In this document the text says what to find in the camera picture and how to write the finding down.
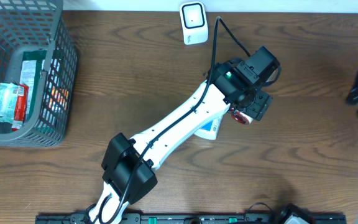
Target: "gray basket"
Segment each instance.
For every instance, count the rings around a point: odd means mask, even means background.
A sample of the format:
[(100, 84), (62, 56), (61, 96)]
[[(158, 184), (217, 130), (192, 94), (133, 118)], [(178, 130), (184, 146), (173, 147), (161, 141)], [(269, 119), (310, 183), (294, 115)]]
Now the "gray basket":
[[(19, 83), (23, 52), (47, 50), (32, 99), (34, 112), (19, 130), (0, 134), (0, 146), (49, 147), (63, 141), (77, 54), (61, 17), (62, 9), (62, 0), (0, 0), (0, 83)], [(59, 92), (57, 97), (50, 88)]]

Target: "logo on white device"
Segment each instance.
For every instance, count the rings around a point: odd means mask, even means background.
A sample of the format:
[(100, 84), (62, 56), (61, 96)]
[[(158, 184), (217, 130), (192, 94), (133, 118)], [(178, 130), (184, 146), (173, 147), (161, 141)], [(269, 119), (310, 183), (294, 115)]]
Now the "logo on white device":
[(180, 8), (183, 41), (185, 44), (199, 44), (208, 40), (208, 25), (205, 8), (199, 1), (183, 3)]

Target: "table surface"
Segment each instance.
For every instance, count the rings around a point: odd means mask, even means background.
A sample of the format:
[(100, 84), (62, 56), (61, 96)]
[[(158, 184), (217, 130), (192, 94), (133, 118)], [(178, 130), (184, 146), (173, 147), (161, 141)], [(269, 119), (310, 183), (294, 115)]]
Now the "table surface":
[[(358, 14), (209, 13), (207, 43), (186, 46), (174, 12), (70, 12), (80, 55), (65, 141), (49, 149), (0, 147), (0, 223), (33, 223), (97, 202), (109, 140), (139, 133), (204, 80), (221, 16), (251, 51), (266, 46), (282, 75), (260, 122), (227, 114), (218, 139), (192, 136), (130, 208), (145, 213), (244, 212), (255, 202), (358, 212), (357, 106), (344, 99), (358, 69)], [(217, 62), (244, 53), (219, 28)]]

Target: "green component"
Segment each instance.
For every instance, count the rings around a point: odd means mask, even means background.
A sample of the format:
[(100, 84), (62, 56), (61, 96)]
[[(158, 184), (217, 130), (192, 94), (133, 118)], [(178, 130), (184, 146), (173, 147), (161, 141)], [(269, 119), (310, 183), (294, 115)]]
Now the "green component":
[(237, 222), (237, 218), (229, 218), (229, 223), (235, 223), (235, 222)]
[(157, 224), (157, 218), (149, 218), (149, 224)]

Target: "wood grain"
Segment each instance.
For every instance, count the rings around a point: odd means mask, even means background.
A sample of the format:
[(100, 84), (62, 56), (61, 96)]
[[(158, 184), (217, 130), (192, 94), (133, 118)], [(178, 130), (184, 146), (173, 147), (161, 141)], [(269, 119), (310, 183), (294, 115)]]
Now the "wood grain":
[[(143, 212), (243, 212), (292, 202), (358, 212), (357, 107), (344, 98), (358, 69), (358, 14), (209, 13), (207, 43), (185, 46), (172, 12), (64, 12), (80, 53), (67, 137), (50, 149), (0, 147), (0, 223), (33, 223), (95, 203), (108, 141), (160, 121), (203, 81), (220, 15), (250, 50), (283, 66), (261, 122), (224, 117), (216, 141), (191, 137), (157, 172)], [(244, 53), (219, 29), (217, 61)]]

